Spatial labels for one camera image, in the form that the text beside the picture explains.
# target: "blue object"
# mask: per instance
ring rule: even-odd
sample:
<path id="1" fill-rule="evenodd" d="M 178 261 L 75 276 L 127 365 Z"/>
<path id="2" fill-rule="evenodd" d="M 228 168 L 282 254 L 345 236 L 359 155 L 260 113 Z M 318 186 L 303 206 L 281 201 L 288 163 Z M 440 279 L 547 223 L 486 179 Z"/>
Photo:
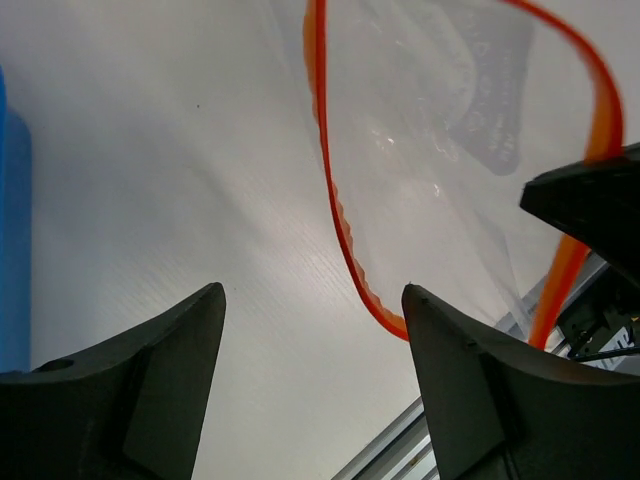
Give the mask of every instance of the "blue object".
<path id="1" fill-rule="evenodd" d="M 0 372 L 31 355 L 31 136 L 7 105 L 0 70 Z"/>

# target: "black cable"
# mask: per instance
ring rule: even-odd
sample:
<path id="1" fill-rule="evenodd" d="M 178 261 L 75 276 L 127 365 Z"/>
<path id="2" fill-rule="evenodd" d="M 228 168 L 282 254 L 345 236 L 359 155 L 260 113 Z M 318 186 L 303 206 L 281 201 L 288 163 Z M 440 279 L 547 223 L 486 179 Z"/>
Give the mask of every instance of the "black cable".
<path id="1" fill-rule="evenodd" d="M 609 350 L 608 352 L 592 353 L 590 355 L 580 355 L 579 357 L 572 357 L 571 360 L 578 363 L 584 363 L 593 362 L 595 360 L 604 360 L 606 358 L 622 357 L 625 355 L 640 355 L 640 346 Z"/>

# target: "orange edge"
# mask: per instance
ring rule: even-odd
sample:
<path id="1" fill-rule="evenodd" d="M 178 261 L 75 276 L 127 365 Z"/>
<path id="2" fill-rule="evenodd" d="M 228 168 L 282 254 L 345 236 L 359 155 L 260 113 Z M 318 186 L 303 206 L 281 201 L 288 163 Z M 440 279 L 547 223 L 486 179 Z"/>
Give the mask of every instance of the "orange edge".
<path id="1" fill-rule="evenodd" d="M 608 132 L 610 134 L 610 137 L 605 151 L 602 152 L 603 157 L 606 158 L 609 156 L 619 155 L 622 152 L 622 138 L 624 128 L 622 104 L 613 78 L 595 48 L 564 21 L 560 20 L 555 15 L 535 4 L 532 4 L 525 0 L 499 1 L 503 1 L 504 3 L 527 11 L 538 19 L 547 23 L 548 25 L 556 28 L 577 48 L 590 68 L 592 78 L 595 83 L 594 91 L 596 96 L 599 97 L 600 95 L 606 95 L 609 97 L 608 99 L 604 99 L 603 102 L 601 102 L 601 98 L 596 98 L 596 106 L 601 106 L 603 103 L 609 106 L 609 111 L 605 113 L 608 114 L 607 116 L 610 120 L 610 129 Z M 369 312 L 390 333 L 403 340 L 408 340 L 404 319 L 384 307 L 384 305 L 382 305 L 382 302 L 380 301 L 380 298 L 371 291 L 365 278 L 364 269 L 358 263 L 353 253 L 353 238 L 351 236 L 351 228 L 344 216 L 344 208 L 339 201 L 338 190 L 335 186 L 335 183 L 333 182 L 333 176 L 331 173 L 331 158 L 329 152 L 329 135 L 327 126 L 328 122 L 326 84 L 327 0 L 309 0 L 308 14 L 315 14 L 315 22 L 313 25 L 310 25 L 310 27 L 315 30 L 315 32 L 313 32 L 315 34 L 313 35 L 315 45 L 311 46 L 311 48 L 314 50 L 312 52 L 308 52 L 307 49 L 309 48 L 309 46 L 305 45 L 305 53 L 311 53 L 311 57 L 315 57 L 313 60 L 309 59 L 311 63 L 308 64 L 308 67 L 315 70 L 315 72 L 310 70 L 309 80 L 310 83 L 312 83 L 311 88 L 314 94 L 314 115 L 317 118 L 318 128 L 320 131 L 320 146 L 322 150 L 325 177 L 329 192 L 331 216 L 336 229 L 336 234 L 338 236 L 340 249 L 342 250 L 342 253 L 344 255 L 349 273 L 351 274 L 351 277 L 354 281 L 358 295 L 362 299 Z M 599 131 L 594 130 L 593 127 L 595 127 L 595 124 L 596 118 L 594 118 L 594 124 L 592 125 L 592 138 L 590 144 L 593 143 L 594 136 L 597 136 L 600 133 Z M 573 242 L 577 243 L 578 245 L 571 246 L 568 239 L 569 237 L 565 236 L 565 239 L 563 239 L 563 241 L 569 244 L 568 249 L 571 252 L 569 253 L 569 256 L 567 258 L 564 258 L 566 269 L 562 272 L 562 278 L 560 278 L 559 286 L 557 285 L 558 288 L 550 292 L 550 285 L 545 285 L 545 290 L 543 291 L 543 295 L 541 297 L 546 297 L 547 300 L 550 300 L 549 303 L 551 305 L 548 314 L 545 316 L 545 318 L 542 319 L 546 323 L 541 327 L 541 322 L 539 321 L 539 319 L 537 319 L 537 322 L 534 322 L 533 331 L 535 335 L 532 335 L 532 339 L 530 341 L 533 343 L 535 337 L 535 343 L 537 344 L 536 346 L 540 346 L 542 344 L 540 348 L 544 348 L 544 343 L 546 343 L 546 339 L 551 332 L 551 329 L 553 328 L 557 313 L 564 303 L 571 285 L 573 285 L 575 278 L 580 271 L 580 268 L 584 262 L 584 258 L 586 257 L 586 253 L 588 253 L 587 247 L 579 244 L 579 242 L 573 239 L 570 240 L 573 240 Z M 563 252 L 561 251 L 561 249 L 559 249 L 558 254 L 556 255 L 556 260 L 558 260 L 558 256 L 562 256 L 561 254 L 563 254 Z M 547 332 L 546 330 L 549 320 L 551 320 L 552 325 Z"/>

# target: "transparent plastic bag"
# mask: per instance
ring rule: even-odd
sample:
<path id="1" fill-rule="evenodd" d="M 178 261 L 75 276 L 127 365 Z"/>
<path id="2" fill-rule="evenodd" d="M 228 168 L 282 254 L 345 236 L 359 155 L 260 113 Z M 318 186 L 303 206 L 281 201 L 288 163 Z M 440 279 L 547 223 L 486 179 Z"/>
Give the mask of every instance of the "transparent plastic bag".
<path id="1" fill-rule="evenodd" d="M 560 234 L 519 209 L 524 183 L 622 143 L 593 48 L 519 0 L 310 0 L 304 72 L 300 7 L 271 4 L 284 61 L 310 85 L 336 231 L 371 313 L 406 338 L 401 291 L 416 282 L 489 324 L 510 311 L 526 332 L 521 299 Z M 587 251 L 562 245 L 545 318 Z"/>

